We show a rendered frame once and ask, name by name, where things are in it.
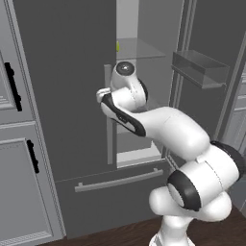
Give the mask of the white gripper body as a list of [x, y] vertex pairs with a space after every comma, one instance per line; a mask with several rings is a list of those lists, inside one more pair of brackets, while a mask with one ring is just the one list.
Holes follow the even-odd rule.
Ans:
[[101, 88], [96, 92], [96, 99], [98, 103], [101, 103], [103, 97], [105, 94], [108, 94], [111, 92], [111, 89], [109, 87]]

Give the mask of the glass fridge shelf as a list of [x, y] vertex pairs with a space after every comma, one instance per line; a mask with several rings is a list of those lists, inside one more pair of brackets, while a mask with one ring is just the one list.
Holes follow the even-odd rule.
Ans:
[[120, 38], [120, 51], [116, 52], [118, 61], [161, 58], [165, 54], [140, 38]]

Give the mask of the grey fridge interior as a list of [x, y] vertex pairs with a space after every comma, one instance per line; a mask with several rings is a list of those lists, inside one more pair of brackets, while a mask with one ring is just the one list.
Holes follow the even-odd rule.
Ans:
[[[178, 45], [185, 0], [117, 0], [116, 38], [137, 37], [165, 54], [161, 58], [127, 60], [147, 86], [146, 108], [168, 106], [172, 84], [172, 56]], [[117, 168], [161, 160], [163, 145], [137, 137], [117, 125]]]

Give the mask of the clear fridge door bin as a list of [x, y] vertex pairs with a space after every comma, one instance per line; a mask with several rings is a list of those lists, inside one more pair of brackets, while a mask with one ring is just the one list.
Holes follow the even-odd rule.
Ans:
[[195, 50], [174, 52], [171, 67], [201, 89], [224, 86], [230, 71], [226, 64]]

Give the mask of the open dark grey fridge door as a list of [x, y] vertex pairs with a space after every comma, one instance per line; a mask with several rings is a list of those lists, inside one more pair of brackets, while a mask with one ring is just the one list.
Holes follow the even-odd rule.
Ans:
[[224, 142], [246, 63], [246, 0], [184, 0], [178, 49], [195, 50], [230, 68], [226, 84], [211, 89], [175, 72], [170, 95], [172, 107]]

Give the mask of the small grey cupboard door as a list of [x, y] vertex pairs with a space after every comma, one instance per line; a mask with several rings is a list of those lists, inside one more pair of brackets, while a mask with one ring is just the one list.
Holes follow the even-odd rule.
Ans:
[[[12, 96], [12, 89], [5, 68], [11, 64], [18, 94], [21, 96], [22, 111], [18, 111]], [[7, 3], [0, 0], [0, 124], [16, 123], [33, 119], [28, 89], [23, 74], [20, 54]]]

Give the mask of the dark grey freezer drawer front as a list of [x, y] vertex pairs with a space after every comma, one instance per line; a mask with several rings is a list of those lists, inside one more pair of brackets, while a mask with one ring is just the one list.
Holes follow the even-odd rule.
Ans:
[[[131, 184], [76, 192], [78, 183], [91, 185], [115, 181], [162, 169], [156, 178]], [[149, 206], [150, 192], [165, 185], [171, 171], [167, 161], [155, 161], [87, 177], [56, 183], [61, 214], [68, 238], [99, 233], [109, 229], [151, 219], [155, 214]]]

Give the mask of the tall grey cupboard door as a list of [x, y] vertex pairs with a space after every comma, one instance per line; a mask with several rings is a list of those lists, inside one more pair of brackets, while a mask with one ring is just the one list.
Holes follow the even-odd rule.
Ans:
[[[27, 140], [34, 143], [36, 174]], [[35, 122], [0, 126], [0, 246], [37, 246], [65, 230]]]

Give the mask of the grey cupboard run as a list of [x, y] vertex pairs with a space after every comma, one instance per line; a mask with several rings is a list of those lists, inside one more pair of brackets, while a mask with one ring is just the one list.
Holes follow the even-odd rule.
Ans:
[[[246, 159], [246, 71], [242, 72], [239, 81], [234, 111], [224, 140]], [[246, 175], [230, 188], [229, 194], [234, 206], [242, 210], [246, 204]]]

